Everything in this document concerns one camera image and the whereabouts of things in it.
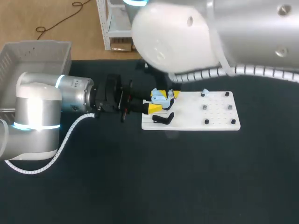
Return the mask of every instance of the screw hole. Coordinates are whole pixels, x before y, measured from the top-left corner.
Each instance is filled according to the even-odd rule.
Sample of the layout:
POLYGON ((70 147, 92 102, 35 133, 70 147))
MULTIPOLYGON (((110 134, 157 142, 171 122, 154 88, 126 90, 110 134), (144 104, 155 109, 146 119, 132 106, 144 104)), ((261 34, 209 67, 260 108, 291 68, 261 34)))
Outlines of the screw hole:
POLYGON ((278 7, 278 14, 280 16, 287 16, 292 10, 292 7, 290 5, 282 5, 278 7))
POLYGON ((193 24, 193 18, 192 18, 192 16, 190 16, 187 20, 187 26, 190 27, 190 26, 192 26, 192 24, 193 24))
POLYGON ((286 57, 288 54, 288 49, 284 48, 284 47, 279 47, 276 51, 275 51, 276 55, 278 57, 286 57))

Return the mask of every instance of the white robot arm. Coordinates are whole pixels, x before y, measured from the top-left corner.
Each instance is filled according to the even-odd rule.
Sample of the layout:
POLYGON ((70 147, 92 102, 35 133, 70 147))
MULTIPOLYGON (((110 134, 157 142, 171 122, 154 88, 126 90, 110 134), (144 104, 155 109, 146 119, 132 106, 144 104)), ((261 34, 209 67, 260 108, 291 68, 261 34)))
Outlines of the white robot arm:
POLYGON ((244 65, 296 71, 298 21, 296 0, 156 0, 135 15, 132 37, 145 61, 167 73, 220 67, 234 75, 244 65))

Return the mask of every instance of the wooden floor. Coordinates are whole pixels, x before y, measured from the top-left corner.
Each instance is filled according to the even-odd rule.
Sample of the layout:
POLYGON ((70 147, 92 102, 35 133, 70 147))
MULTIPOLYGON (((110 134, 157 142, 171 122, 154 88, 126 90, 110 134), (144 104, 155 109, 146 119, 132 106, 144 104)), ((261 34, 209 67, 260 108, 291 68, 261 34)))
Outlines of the wooden floor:
MULTIPOLYGON (((0 0, 0 48, 6 42, 36 40, 36 27, 51 27, 78 7, 75 0, 0 0)), ((80 13, 45 33, 41 40, 72 42, 72 58, 135 59, 136 52, 112 52, 104 48, 96 0, 84 5, 80 13)))

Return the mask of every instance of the cable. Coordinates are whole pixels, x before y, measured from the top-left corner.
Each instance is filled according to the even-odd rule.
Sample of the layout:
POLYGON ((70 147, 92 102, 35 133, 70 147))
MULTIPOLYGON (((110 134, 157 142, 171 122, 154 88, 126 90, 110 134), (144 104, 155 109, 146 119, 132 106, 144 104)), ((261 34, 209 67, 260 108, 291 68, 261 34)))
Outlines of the cable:
POLYGON ((39 174, 45 170, 47 170, 48 168, 50 168, 53 163, 57 160, 57 158, 59 157, 59 155, 61 154, 67 140, 69 139, 70 137, 70 134, 72 133, 73 129, 75 128, 75 126, 80 122, 82 121, 83 119, 85 118, 94 118, 94 113, 88 113, 88 114, 84 114, 82 115, 81 117, 79 117, 77 120, 75 120, 75 122, 72 124, 72 126, 70 127, 69 131, 66 133, 66 136, 59 148, 59 150, 57 151, 57 153, 55 154, 55 156, 53 157, 53 159, 46 165, 44 166, 43 168, 40 168, 38 170, 32 170, 32 171, 29 171, 29 170, 24 170, 24 169, 20 169, 18 167, 16 167, 14 164, 12 164, 9 160, 5 160, 5 162, 7 163, 7 165, 9 165, 12 169, 14 169, 15 171, 19 172, 19 173, 22 173, 22 174, 28 174, 28 175, 33 175, 33 174, 39 174))
POLYGON ((54 26, 50 27, 49 29, 46 29, 46 27, 37 27, 37 28, 36 28, 36 32, 41 33, 41 34, 39 35, 39 37, 37 38, 37 40, 39 40, 39 39, 41 38, 41 36, 42 36, 45 32, 47 32, 47 31, 53 29, 55 26, 59 25, 60 23, 66 21, 67 19, 69 19, 69 18, 73 17, 74 15, 78 14, 78 13, 83 9, 83 6, 84 6, 86 3, 90 2, 90 1, 91 1, 91 0, 87 0, 87 1, 84 2, 84 3, 80 2, 80 1, 73 2, 71 5, 74 6, 74 7, 78 7, 78 6, 80 6, 80 9, 79 9, 77 12, 75 12, 74 14, 72 14, 72 15, 66 17, 65 19, 59 21, 58 23, 56 23, 54 26))
MULTIPOLYGON (((232 69, 235 70, 237 75, 269 77, 299 83, 299 74, 294 72, 287 72, 254 65, 237 65, 236 67, 232 67, 232 69)), ((216 68, 180 75, 174 75, 173 73, 170 73, 168 77, 174 83, 188 83, 226 75, 228 74, 223 68, 216 68)))

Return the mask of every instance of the white spiral cable wrap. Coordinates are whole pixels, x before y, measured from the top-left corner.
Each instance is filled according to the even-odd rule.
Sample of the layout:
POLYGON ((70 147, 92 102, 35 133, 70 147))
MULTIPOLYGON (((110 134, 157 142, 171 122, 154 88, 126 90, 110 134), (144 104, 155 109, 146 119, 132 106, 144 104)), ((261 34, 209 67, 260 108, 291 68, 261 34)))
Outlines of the white spiral cable wrap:
POLYGON ((53 159, 46 165, 44 166, 43 168, 40 168, 38 170, 32 170, 32 171, 29 171, 29 170, 24 170, 24 169, 20 169, 18 167, 16 167, 14 164, 12 164, 9 160, 5 160, 5 162, 7 163, 7 165, 9 165, 12 169, 14 169, 15 171, 19 172, 19 173, 22 173, 22 174, 28 174, 28 175, 33 175, 33 174, 38 174, 38 173, 41 173, 45 170, 47 170, 48 168, 50 168, 50 166, 53 165, 53 163, 57 160, 57 158, 59 157, 59 155, 61 154, 67 140, 69 139, 73 129, 75 128, 75 126, 80 122, 82 121, 83 119, 85 118, 94 118, 94 113, 88 113, 88 114, 84 114, 82 115, 81 117, 79 117, 77 120, 75 120, 75 122, 72 124, 72 126, 70 127, 69 131, 67 132, 59 150, 57 151, 57 153, 55 154, 55 156, 53 157, 53 159))
MULTIPOLYGON (((269 77, 299 83, 299 74, 294 72, 287 72, 254 65, 237 65, 233 69, 237 75, 269 77)), ((169 74, 169 79, 174 83, 188 83, 226 75, 228 74, 223 68, 216 68, 180 75, 169 74)))

